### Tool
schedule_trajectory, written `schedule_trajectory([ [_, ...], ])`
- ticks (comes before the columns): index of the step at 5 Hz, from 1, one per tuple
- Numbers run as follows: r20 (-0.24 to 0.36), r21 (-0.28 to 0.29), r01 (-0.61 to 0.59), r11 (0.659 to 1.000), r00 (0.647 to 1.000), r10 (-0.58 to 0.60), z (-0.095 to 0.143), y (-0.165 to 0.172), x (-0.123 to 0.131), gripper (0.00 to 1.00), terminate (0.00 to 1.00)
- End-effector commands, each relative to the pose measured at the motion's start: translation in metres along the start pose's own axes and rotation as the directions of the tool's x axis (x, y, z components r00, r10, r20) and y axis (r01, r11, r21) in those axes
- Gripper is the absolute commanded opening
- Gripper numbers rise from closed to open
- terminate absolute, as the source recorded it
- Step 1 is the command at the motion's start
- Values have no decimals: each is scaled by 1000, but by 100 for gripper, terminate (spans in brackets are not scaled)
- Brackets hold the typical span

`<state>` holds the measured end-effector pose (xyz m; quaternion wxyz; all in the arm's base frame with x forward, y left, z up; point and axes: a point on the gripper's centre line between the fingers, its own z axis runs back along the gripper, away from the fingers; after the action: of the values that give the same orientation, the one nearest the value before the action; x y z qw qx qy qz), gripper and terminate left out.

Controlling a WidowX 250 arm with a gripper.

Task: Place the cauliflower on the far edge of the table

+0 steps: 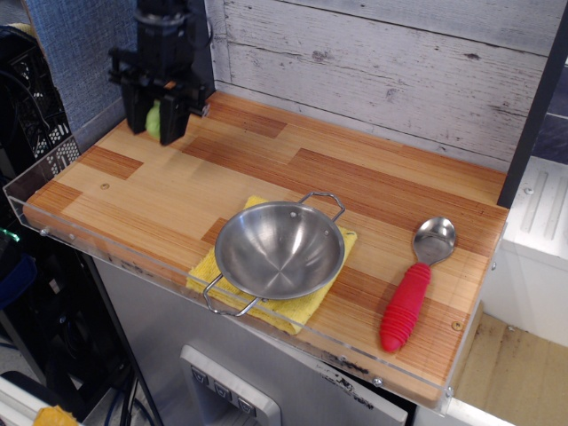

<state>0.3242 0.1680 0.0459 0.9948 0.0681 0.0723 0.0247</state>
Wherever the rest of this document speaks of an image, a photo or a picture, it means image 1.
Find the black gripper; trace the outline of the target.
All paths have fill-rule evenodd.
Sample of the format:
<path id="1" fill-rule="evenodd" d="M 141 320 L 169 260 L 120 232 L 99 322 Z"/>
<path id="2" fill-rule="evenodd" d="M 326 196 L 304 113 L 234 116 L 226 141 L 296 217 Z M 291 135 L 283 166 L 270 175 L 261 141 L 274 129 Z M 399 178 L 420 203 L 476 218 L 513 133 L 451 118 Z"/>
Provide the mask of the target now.
<path id="1" fill-rule="evenodd" d="M 133 51 L 109 50 L 109 80 L 121 87 L 127 123 L 134 134 L 146 130 L 146 117 L 160 103 L 160 143 L 167 146 L 185 135 L 187 97 L 171 77 L 174 42 L 181 7 L 176 1 L 138 1 L 133 12 L 137 46 Z"/>

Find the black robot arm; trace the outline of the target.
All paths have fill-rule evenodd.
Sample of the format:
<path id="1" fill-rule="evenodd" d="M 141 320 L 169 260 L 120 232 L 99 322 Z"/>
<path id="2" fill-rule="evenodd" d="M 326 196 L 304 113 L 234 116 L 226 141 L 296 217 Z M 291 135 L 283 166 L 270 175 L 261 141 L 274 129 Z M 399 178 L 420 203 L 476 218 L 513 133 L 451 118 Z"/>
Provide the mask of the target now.
<path id="1" fill-rule="evenodd" d="M 167 146 L 185 135 L 192 114 L 215 91 L 213 28 L 202 1 L 138 1 L 137 48 L 114 47 L 109 80 L 121 87 L 127 123 Z"/>

